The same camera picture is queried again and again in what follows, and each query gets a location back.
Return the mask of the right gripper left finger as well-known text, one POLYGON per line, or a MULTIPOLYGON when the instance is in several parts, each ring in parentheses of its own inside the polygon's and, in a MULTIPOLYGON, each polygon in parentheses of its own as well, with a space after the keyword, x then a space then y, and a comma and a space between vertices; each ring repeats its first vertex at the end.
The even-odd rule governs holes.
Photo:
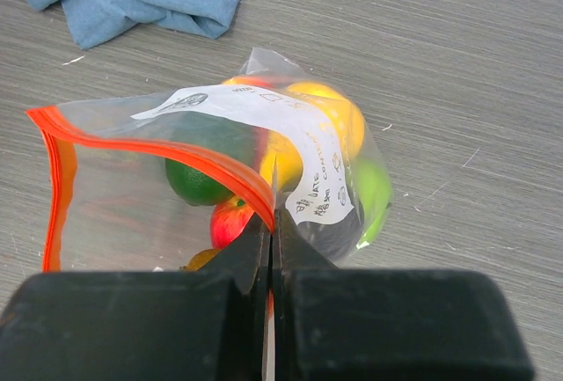
POLYGON ((1 316, 1 377, 262 380, 268 258, 254 217, 196 271, 33 275, 1 316))

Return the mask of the red yellow mango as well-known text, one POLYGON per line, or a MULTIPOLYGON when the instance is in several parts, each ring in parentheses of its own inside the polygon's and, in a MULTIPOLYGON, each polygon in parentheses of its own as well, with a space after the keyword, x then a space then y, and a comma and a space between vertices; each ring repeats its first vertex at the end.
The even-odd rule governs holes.
POLYGON ((278 89, 289 86, 291 81, 286 77, 269 75, 237 75, 222 81, 222 84, 244 84, 267 89, 278 89))

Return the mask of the clear orange zip bag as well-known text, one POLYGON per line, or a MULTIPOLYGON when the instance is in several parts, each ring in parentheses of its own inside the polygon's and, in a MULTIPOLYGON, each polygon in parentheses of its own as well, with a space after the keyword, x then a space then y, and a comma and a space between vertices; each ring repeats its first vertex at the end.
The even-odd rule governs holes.
MULTIPOLYGON (((313 81, 348 98, 269 49, 254 48, 237 75, 313 81)), ((272 90, 221 82, 29 110, 45 144, 51 179, 43 270, 164 270, 192 264, 222 250, 211 245, 210 217, 232 196, 250 205, 252 218, 268 231, 279 211, 289 214, 296 229, 302 222, 343 220, 361 204, 355 161, 367 158, 386 169, 368 123, 362 148, 344 164, 336 187, 317 181, 303 193, 291 185, 276 192, 255 167, 260 153, 255 130, 274 116, 265 105, 272 90)))

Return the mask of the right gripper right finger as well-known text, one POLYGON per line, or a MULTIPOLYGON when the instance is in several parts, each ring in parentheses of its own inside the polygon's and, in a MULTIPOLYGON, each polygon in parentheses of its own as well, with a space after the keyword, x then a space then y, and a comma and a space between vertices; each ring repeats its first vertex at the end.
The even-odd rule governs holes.
POLYGON ((489 276, 338 268, 275 215, 270 246, 278 380, 531 380, 534 364, 489 276))

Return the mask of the red apple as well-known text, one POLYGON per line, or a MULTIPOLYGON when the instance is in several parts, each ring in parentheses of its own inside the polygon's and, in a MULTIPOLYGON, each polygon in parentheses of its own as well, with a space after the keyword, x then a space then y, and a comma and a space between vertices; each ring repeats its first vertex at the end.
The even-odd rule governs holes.
POLYGON ((215 249, 232 243, 250 222, 254 210, 242 198, 232 196, 215 206, 210 217, 210 240, 215 249))

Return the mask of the yellow pear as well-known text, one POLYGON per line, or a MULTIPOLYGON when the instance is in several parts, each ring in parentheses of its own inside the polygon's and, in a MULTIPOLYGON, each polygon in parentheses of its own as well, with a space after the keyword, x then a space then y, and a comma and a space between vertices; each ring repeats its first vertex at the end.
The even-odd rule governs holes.
POLYGON ((276 192, 309 183, 336 187, 344 164, 362 148, 366 121, 360 108, 332 87, 299 81, 265 96, 266 126, 255 130, 260 153, 255 167, 276 192))

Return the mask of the green apple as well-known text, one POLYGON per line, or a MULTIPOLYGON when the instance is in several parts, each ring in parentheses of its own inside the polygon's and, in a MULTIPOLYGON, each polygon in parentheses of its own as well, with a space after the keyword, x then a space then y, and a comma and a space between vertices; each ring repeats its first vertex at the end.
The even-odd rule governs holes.
POLYGON ((360 250, 370 245, 383 229, 393 192, 387 170, 367 158, 355 161, 353 175, 364 215, 363 233, 356 244, 360 250))

